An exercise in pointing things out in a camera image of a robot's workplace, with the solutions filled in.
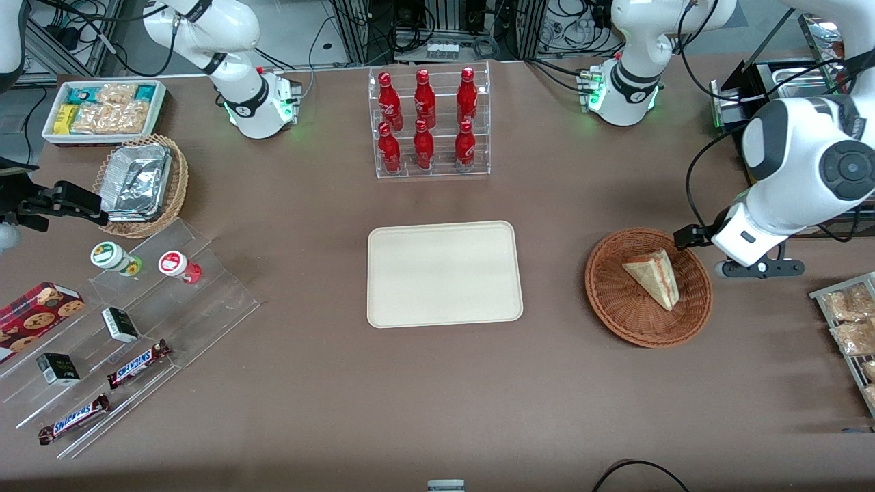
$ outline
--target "wicker basket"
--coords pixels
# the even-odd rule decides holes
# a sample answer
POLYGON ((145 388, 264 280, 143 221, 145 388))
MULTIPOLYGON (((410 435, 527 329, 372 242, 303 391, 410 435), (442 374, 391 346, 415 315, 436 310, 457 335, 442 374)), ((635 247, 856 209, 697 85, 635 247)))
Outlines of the wicker basket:
POLYGON ((708 272, 692 251, 678 251, 674 239, 660 230, 628 228, 610 234, 586 261, 584 284, 602 322, 642 347, 674 347, 690 341, 711 316, 708 272), (668 253, 681 294, 671 311, 663 309, 623 268, 627 258, 660 248, 668 253))
MULTIPOLYGON (((179 215, 179 210, 182 209, 182 203, 186 200, 186 186, 188 186, 188 163, 186 163, 186 156, 182 155, 179 147, 170 138, 161 135, 149 135, 148 137, 138 138, 125 142, 121 146, 146 144, 166 145, 173 152, 171 174, 167 180, 167 191, 164 195, 164 212, 153 222, 110 222, 101 227, 104 232, 113 235, 123 235, 129 239, 143 239, 170 225, 173 219, 176 219, 179 215)), ((101 189, 103 174, 107 170, 110 157, 112 157, 112 154, 103 159, 101 170, 97 173, 97 179, 94 181, 93 186, 95 193, 101 189)))

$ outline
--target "clear acrylic display stand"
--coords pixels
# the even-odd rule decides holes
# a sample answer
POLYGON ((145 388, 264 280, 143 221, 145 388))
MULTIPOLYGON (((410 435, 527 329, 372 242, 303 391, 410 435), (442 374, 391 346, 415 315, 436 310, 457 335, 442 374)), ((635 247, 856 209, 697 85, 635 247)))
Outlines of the clear acrylic display stand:
POLYGON ((229 273, 200 232, 177 219, 163 231, 131 251, 143 260, 132 278, 104 271, 78 289, 86 308, 68 325, 56 327, 45 341, 32 343, 27 353, 17 355, 0 376, 2 412, 17 429, 32 433, 37 444, 39 430, 63 419, 106 393, 112 411, 91 418, 66 432, 49 446, 58 458, 74 458, 103 435, 118 420, 153 391, 184 369, 231 328, 249 316, 260 303, 229 273), (203 270, 194 284, 185 284, 158 271, 158 259, 169 250, 186 254, 203 270), (138 333, 134 343, 109 336, 101 311, 107 306, 123 309, 138 333), (126 384, 111 390, 107 375, 165 339, 172 352, 150 365, 126 384), (37 367, 44 352, 67 354, 81 380, 70 387, 49 385, 37 367))
POLYGON ((369 73, 368 103, 371 112, 371 137, 374 140, 374 163, 377 178, 428 178, 428 177, 464 177, 489 174, 492 171, 489 136, 491 134, 490 114, 490 80, 488 63, 470 64, 436 64, 429 65, 429 79, 435 90, 437 100, 437 126, 431 129, 435 140, 435 162, 430 171, 423 171, 417 165, 416 151, 413 147, 413 136, 416 135, 417 120, 413 94, 417 91, 416 72, 410 67, 392 66, 372 68, 369 73), (459 134, 459 122, 456 119, 456 93, 462 81, 462 68, 474 69, 474 85, 477 86, 477 117, 473 121, 472 132, 477 139, 474 148, 474 166, 470 172, 459 172, 456 169, 456 136, 459 134), (401 172, 388 174, 382 165, 380 147, 377 141, 380 134, 377 125, 382 121, 380 112, 380 84, 377 75, 388 72, 392 76, 392 85, 401 97, 401 114, 404 117, 404 128, 396 132, 395 138, 401 145, 401 172))

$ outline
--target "snickers bar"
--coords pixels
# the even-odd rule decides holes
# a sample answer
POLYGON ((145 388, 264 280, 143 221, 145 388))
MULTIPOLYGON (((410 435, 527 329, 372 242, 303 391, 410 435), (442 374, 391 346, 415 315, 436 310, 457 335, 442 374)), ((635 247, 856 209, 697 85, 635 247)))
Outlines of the snickers bar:
POLYGON ((67 415, 62 420, 56 422, 55 425, 47 425, 40 429, 39 444, 45 446, 46 444, 49 444, 55 439, 59 438, 60 435, 64 432, 69 431, 77 425, 81 425, 89 418, 92 418, 94 415, 97 415, 98 413, 101 413, 103 411, 111 410, 112 409, 109 407, 109 399, 107 398, 107 396, 100 395, 95 401, 83 406, 77 411, 74 411, 70 415, 67 415))
POLYGON ((117 370, 115 374, 107 376, 107 379, 109 380, 109 388, 112 390, 118 388, 122 384, 133 379, 134 376, 139 374, 143 369, 146 369, 153 363, 157 362, 161 357, 170 354, 170 352, 170 347, 167 347, 167 342, 162 338, 161 341, 151 346, 149 350, 140 354, 136 359, 124 364, 124 366, 117 370))

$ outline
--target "brown table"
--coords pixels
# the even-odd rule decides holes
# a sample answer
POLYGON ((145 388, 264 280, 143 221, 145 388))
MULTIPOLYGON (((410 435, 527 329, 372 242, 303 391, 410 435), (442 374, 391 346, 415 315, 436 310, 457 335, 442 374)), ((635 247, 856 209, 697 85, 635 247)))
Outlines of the brown table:
MULTIPOLYGON (((738 59, 694 67, 708 80, 738 59)), ((675 60, 652 114, 614 128, 522 63, 492 69, 493 175, 438 183, 375 178, 366 70, 318 73, 301 124, 265 141, 228 124, 207 78, 165 79, 161 131, 191 167, 182 215, 264 304, 76 460, 0 417, 0 489, 400 492, 459 477, 472 492, 586 490, 626 458, 699 491, 872 489, 875 437, 838 432, 871 421, 806 295, 873 270, 872 239, 792 242, 804 277, 715 280, 695 340, 631 346, 595 318, 581 270, 611 231, 693 220, 683 175, 714 135, 707 97, 675 60), (368 324, 372 229, 486 220, 516 230, 518 321, 368 324)), ((90 186, 105 154, 47 145, 36 179, 90 186)), ((706 215, 745 187, 738 168, 728 143, 702 160, 706 215)), ((44 279, 80 284, 96 273, 89 249, 109 237, 52 219, 49 234, 24 238, 0 257, 0 302, 44 279)), ((603 490, 645 484, 672 489, 627 469, 603 490)))

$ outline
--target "cookie box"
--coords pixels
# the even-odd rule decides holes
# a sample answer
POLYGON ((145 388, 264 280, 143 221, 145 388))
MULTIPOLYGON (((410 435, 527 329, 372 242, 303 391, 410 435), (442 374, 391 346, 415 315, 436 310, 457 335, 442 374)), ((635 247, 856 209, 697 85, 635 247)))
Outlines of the cookie box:
POLYGON ((0 363, 84 306, 78 292, 43 282, 0 309, 0 363))

